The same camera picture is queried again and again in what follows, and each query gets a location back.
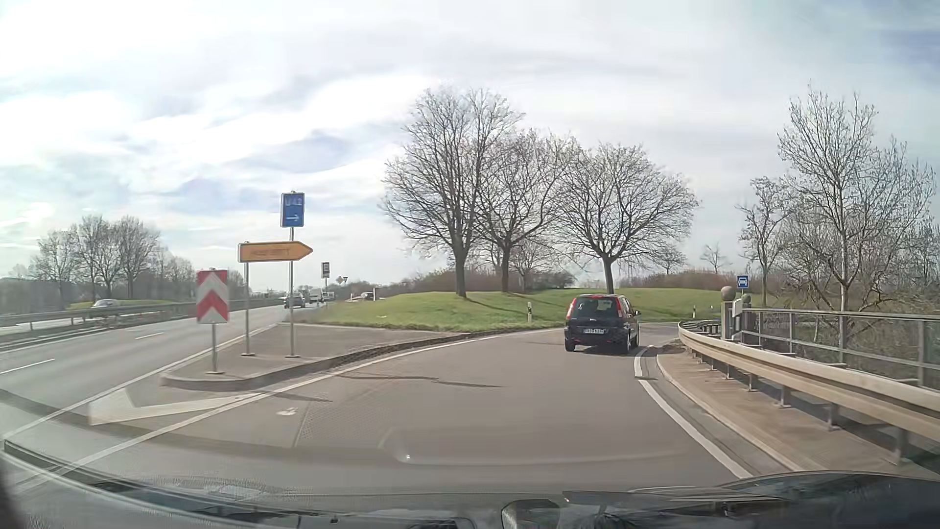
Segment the road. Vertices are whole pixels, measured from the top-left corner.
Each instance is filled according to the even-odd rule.
[[[284,312],[252,315],[260,329]],[[220,326],[220,341],[243,329],[237,313],[233,324]],[[645,324],[641,340],[655,345],[675,336],[675,324]],[[0,369],[0,425],[20,429],[13,441],[103,472],[211,475],[317,492],[626,489],[727,482],[735,469],[741,475],[749,468],[744,456],[716,457],[670,417],[666,408],[686,417],[694,411],[658,379],[655,361],[569,353],[557,329],[343,366],[273,386],[230,409],[110,429],[35,424],[51,409],[87,413],[83,399],[135,378],[126,391],[136,400],[148,393],[169,402],[219,396],[158,388],[146,377],[208,345],[207,330],[183,320],[0,356],[8,362]],[[29,367],[4,373],[17,365]],[[713,434],[706,437],[718,444],[730,439]]]

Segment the grassy embankment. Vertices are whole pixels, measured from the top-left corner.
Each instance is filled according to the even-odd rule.
[[[488,329],[545,329],[564,324],[565,313],[578,294],[592,289],[546,290],[537,294],[471,292],[462,299],[449,292],[401,294],[378,301],[339,301],[327,310],[295,314],[295,321],[385,329],[473,331]],[[720,296],[712,290],[685,288],[621,288],[642,312],[641,321],[679,321],[717,314]],[[532,323],[526,322],[526,303],[532,302]],[[715,313],[710,311],[714,305]]]
[[[159,305],[161,303],[176,303],[176,301],[170,301],[168,299],[119,299],[117,304],[122,307],[132,307],[134,305]],[[79,301],[78,303],[72,303],[69,305],[69,311],[80,311],[82,309],[90,309],[91,301]]]

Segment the blue sign with white arrow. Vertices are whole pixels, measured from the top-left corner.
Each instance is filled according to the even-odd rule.
[[[281,193],[281,228],[304,227],[304,193]]]

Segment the red and white chevron sign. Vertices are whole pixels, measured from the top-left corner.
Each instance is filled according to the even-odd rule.
[[[196,272],[197,323],[228,323],[228,270]]]

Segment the road marking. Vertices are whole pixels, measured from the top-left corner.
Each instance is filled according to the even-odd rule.
[[[254,396],[257,393],[245,393],[224,397],[205,398],[202,400],[187,400],[170,404],[156,404],[153,406],[135,406],[127,388],[107,394],[102,398],[88,403],[88,423],[92,426],[106,425],[108,423],[123,423],[136,419],[148,419],[163,415],[203,411],[218,408],[226,404]]]
[[[252,330],[252,331],[249,333],[249,335],[258,334],[259,332],[263,332],[263,331],[265,331],[265,330],[267,330],[267,329],[273,329],[275,325],[277,325],[277,324],[271,324],[271,325],[262,327],[262,328],[260,328],[260,329]],[[228,347],[229,345],[235,344],[235,343],[237,343],[239,340],[241,340],[241,339],[243,339],[243,338],[244,338],[244,335],[238,336],[238,337],[236,337],[236,338],[232,338],[231,340],[229,340],[229,341],[227,341],[227,342],[223,342],[223,343],[219,344],[217,348],[221,349],[221,348],[224,348],[224,347]],[[186,357],[186,358],[184,358],[184,359],[180,359],[180,360],[177,360],[177,361],[172,361],[172,362],[168,363],[167,365],[164,365],[164,366],[162,366],[162,367],[158,367],[158,368],[154,369],[153,371],[150,371],[150,372],[148,372],[148,373],[145,373],[144,375],[141,375],[140,377],[135,377],[135,378],[132,378],[132,379],[128,380],[127,382],[123,382],[123,383],[121,383],[121,384],[118,384],[118,385],[115,386],[114,388],[111,388],[111,389],[109,389],[109,390],[105,390],[105,391],[100,392],[100,393],[96,393],[96,394],[94,394],[94,395],[91,395],[89,398],[86,398],[86,399],[83,399],[83,400],[80,400],[80,401],[76,402],[75,404],[73,404],[73,405],[71,405],[71,406],[68,406],[68,407],[66,407],[66,408],[60,409],[60,410],[58,410],[58,411],[54,411],[54,412],[52,412],[52,413],[50,413],[49,415],[46,415],[46,416],[44,416],[44,417],[39,417],[37,420],[33,421],[32,423],[29,423],[28,425],[20,426],[19,428],[16,428],[15,430],[4,434],[3,439],[4,439],[4,440],[9,439],[9,438],[15,436],[16,434],[19,434],[19,433],[21,433],[21,432],[24,432],[24,431],[28,430],[29,428],[35,427],[35,426],[37,426],[37,425],[41,425],[42,423],[45,423],[46,421],[50,421],[50,420],[54,419],[55,417],[58,417],[59,415],[61,415],[61,414],[63,414],[63,413],[68,413],[68,412],[72,411],[73,409],[76,409],[76,408],[78,408],[78,407],[80,407],[80,406],[84,406],[85,404],[88,404],[88,403],[91,402],[91,401],[98,400],[98,399],[102,398],[103,396],[106,396],[106,395],[109,394],[109,393],[116,392],[117,390],[122,390],[122,389],[124,389],[124,388],[130,386],[131,384],[134,384],[135,382],[139,382],[139,381],[143,380],[144,378],[153,377],[154,375],[157,375],[157,374],[159,374],[159,373],[162,373],[163,371],[166,371],[167,369],[169,369],[169,368],[171,368],[171,367],[180,365],[181,363],[185,363],[185,362],[187,362],[187,361],[193,361],[193,360],[199,358],[200,356],[209,354],[209,353],[211,353],[211,352],[212,352],[212,348],[209,347],[208,349],[203,349],[203,350],[199,351],[198,353],[195,353],[195,354],[193,354],[193,355],[190,355],[190,356],[188,356],[188,357]]]
[[[175,424],[173,424],[173,425],[167,425],[167,426],[164,426],[164,427],[162,427],[162,428],[159,428],[159,429],[156,429],[156,430],[152,430],[152,431],[150,431],[150,432],[148,432],[148,433],[146,433],[146,434],[144,434],[144,435],[142,435],[142,436],[140,436],[140,437],[135,437],[135,438],[133,438],[133,439],[128,439],[128,440],[126,440],[125,442],[121,442],[121,443],[115,444],[114,446],[111,446],[110,448],[105,448],[104,450],[101,450],[100,452],[97,452],[97,453],[92,454],[92,455],[87,456],[87,457],[83,457],[83,458],[81,458],[81,459],[79,459],[79,460],[77,460],[77,461],[73,461],[72,463],[70,463],[70,464],[68,464],[68,465],[65,465],[65,466],[63,466],[62,468],[56,470],[56,471],[55,471],[53,474],[51,474],[50,476],[42,476],[41,479],[37,479],[35,482],[33,482],[32,484],[30,484],[29,486],[27,486],[26,489],[20,490],[20,493],[22,493],[22,492],[24,492],[24,491],[26,491],[26,490],[30,490],[30,489],[32,489],[33,487],[36,487],[36,486],[38,486],[38,485],[44,483],[45,481],[48,481],[49,479],[53,479],[53,478],[55,478],[55,477],[57,477],[57,476],[61,476],[62,474],[69,473],[69,472],[71,472],[71,471],[73,471],[73,470],[75,470],[75,469],[84,467],[84,466],[88,465],[89,463],[93,463],[93,462],[95,462],[95,461],[97,461],[97,460],[99,460],[99,459],[102,459],[102,458],[104,458],[104,457],[111,456],[112,454],[115,454],[115,453],[117,453],[117,452],[120,452],[121,450],[124,450],[124,449],[126,449],[126,448],[131,448],[132,446],[136,446],[137,444],[140,444],[141,442],[149,441],[149,440],[151,440],[151,439],[153,439],[153,438],[155,438],[155,437],[160,437],[160,436],[162,436],[163,434],[166,434],[166,433],[170,433],[170,432],[179,430],[180,428],[184,428],[184,427],[186,427],[186,426],[188,426],[188,425],[194,425],[195,423],[198,423],[199,421],[202,421],[202,420],[205,420],[205,419],[209,419],[210,417],[214,417],[214,416],[216,416],[216,415],[218,415],[218,414],[220,414],[220,413],[225,413],[226,411],[229,411],[229,410],[231,410],[231,409],[240,408],[240,407],[242,407],[242,406],[244,406],[244,405],[246,405],[246,404],[251,404],[251,403],[253,403],[253,402],[258,402],[259,400],[264,399],[264,398],[268,398],[268,397],[271,397],[271,396],[278,395],[278,394],[280,394],[280,393],[285,393],[285,392],[289,392],[289,391],[292,391],[292,390],[296,390],[297,388],[302,388],[302,387],[307,386],[307,385],[309,385],[309,384],[313,384],[313,383],[316,383],[316,382],[320,382],[321,380],[326,380],[327,378],[333,378],[333,377],[338,377],[339,375],[345,375],[346,373],[349,373],[350,371],[355,371],[355,370],[357,370],[357,369],[362,369],[362,368],[364,368],[364,367],[369,367],[370,365],[375,365],[375,364],[377,364],[377,363],[382,363],[382,362],[384,362],[384,361],[392,361],[392,360],[394,360],[394,359],[399,359],[399,358],[402,358],[402,357],[407,357],[407,356],[415,355],[415,354],[417,354],[417,353],[423,353],[423,352],[426,352],[426,351],[431,351],[431,350],[433,350],[433,349],[441,349],[441,348],[443,348],[443,347],[451,347],[451,346],[453,346],[453,345],[471,344],[471,343],[476,342],[476,341],[478,341],[478,340],[479,340],[479,338],[474,338],[474,339],[471,339],[471,340],[463,340],[463,341],[460,341],[460,342],[450,342],[450,343],[447,343],[447,344],[432,345],[431,347],[424,347],[424,348],[422,348],[422,349],[415,349],[415,350],[412,350],[412,351],[405,351],[405,352],[403,352],[403,353],[398,353],[398,354],[391,355],[391,356],[388,356],[388,357],[382,357],[382,358],[375,359],[375,360],[372,360],[372,361],[367,361],[367,362],[364,362],[364,363],[352,365],[352,366],[350,366],[350,367],[346,367],[346,368],[343,368],[343,369],[339,369],[339,370],[336,370],[336,371],[331,372],[331,373],[326,373],[326,374],[320,375],[319,377],[313,377],[313,378],[311,378],[310,380],[302,380],[302,381],[300,381],[300,382],[295,382],[295,383],[293,383],[293,384],[290,384],[289,386],[284,386],[284,387],[282,387],[282,388],[276,388],[276,389],[273,389],[273,390],[271,390],[271,391],[269,391],[269,392],[266,392],[266,393],[259,393],[259,394],[256,394],[256,395],[253,395],[253,396],[244,398],[244,399],[242,399],[242,400],[240,400],[240,401],[238,401],[238,402],[233,402],[233,403],[231,403],[231,404],[227,404],[227,405],[225,405],[225,406],[222,406],[221,408],[216,408],[216,409],[213,409],[213,410],[210,410],[210,411],[206,411],[205,413],[201,413],[201,414],[197,415],[196,417],[190,417],[189,419],[186,419],[186,420],[184,420],[184,421],[180,421],[180,422],[175,423]],[[191,356],[191,357],[188,357],[188,359],[194,358],[194,357],[198,356],[198,354],[193,355],[193,356]],[[183,359],[182,361],[176,361],[176,362],[174,362],[172,365],[175,365],[175,364],[177,364],[177,363],[186,361],[186,360],[188,360],[188,359]],[[122,384],[121,386],[115,388],[114,390],[111,390],[111,392],[117,391],[117,390],[119,390],[119,389],[122,389],[122,388],[124,388],[125,386],[127,386],[127,385],[129,385],[129,384],[131,384],[131,383],[133,383],[133,382],[126,382],[126,383]],[[78,406],[81,406],[82,404],[85,404],[85,403],[87,403],[87,402],[90,402],[90,401],[92,401],[92,400],[95,400],[96,398],[100,398],[101,396],[103,396],[103,395],[99,394],[99,395],[96,395],[96,396],[94,396],[94,397],[85,399],[85,400],[82,401],[81,403],[72,405],[72,406],[69,407],[68,409],[75,409],[75,408],[77,408]],[[53,416],[56,416],[56,415],[58,415],[58,414],[65,413],[66,410],[67,410],[67,409],[61,409],[60,411],[58,411],[58,412],[56,412],[56,413],[53,413],[53,414],[51,414],[51,415],[48,415],[48,416],[47,416],[46,418],[44,418],[44,419],[48,420],[48,418],[52,418]],[[42,422],[42,419],[40,419],[39,421],[35,422],[35,424],[38,424],[39,422]],[[27,429],[28,427],[31,427],[31,426],[30,426],[30,425],[27,425],[27,426],[24,426],[24,427],[22,427],[22,428],[18,428],[17,430],[14,430],[14,433],[17,432],[17,431],[23,431],[23,430]]]
[[[0,371],[0,375],[5,375],[7,373],[13,373],[14,371],[20,371],[21,369],[26,369],[27,367],[33,367],[34,365],[40,365],[41,363],[46,363],[47,361],[53,361],[55,359],[48,359],[44,361],[36,361],[28,365],[21,365],[20,367],[14,367],[13,369],[7,369],[7,371]]]
[[[646,347],[643,347],[642,349],[640,349],[640,351],[636,353],[636,357],[634,358],[635,375],[637,377],[643,376],[643,369],[640,365],[640,357],[642,357],[643,354],[646,353],[650,349],[650,347],[656,347],[662,344],[667,344],[668,342],[672,342],[673,340],[674,338],[670,338],[666,342],[661,342],[656,345],[647,345]],[[646,393],[649,394],[653,402],[659,405],[659,407],[663,411],[666,412],[666,415],[668,415],[670,419],[675,421],[675,423],[679,425],[680,428],[685,430],[685,433],[689,434],[689,436],[693,440],[695,440],[695,442],[700,444],[701,447],[704,448],[706,452],[711,454],[712,457],[714,457],[719,463],[724,465],[726,469],[728,469],[731,473],[733,473],[735,476],[739,478],[751,477],[752,475],[754,475],[748,472],[747,469],[742,467],[740,464],[738,464],[737,461],[735,461],[728,454],[726,454],[725,451],[719,448],[717,444],[715,444],[714,442],[706,438],[704,435],[702,435],[702,433],[699,432],[698,429],[692,425],[692,423],[689,423],[688,421],[686,421],[685,417],[682,417],[674,408],[672,408],[669,405],[669,403],[667,403],[663,399],[662,395],[656,392],[656,389],[652,387],[652,384],[650,384],[648,380],[641,379],[641,380],[638,380],[638,382],[640,383],[641,386],[643,386],[643,389],[646,390]]]

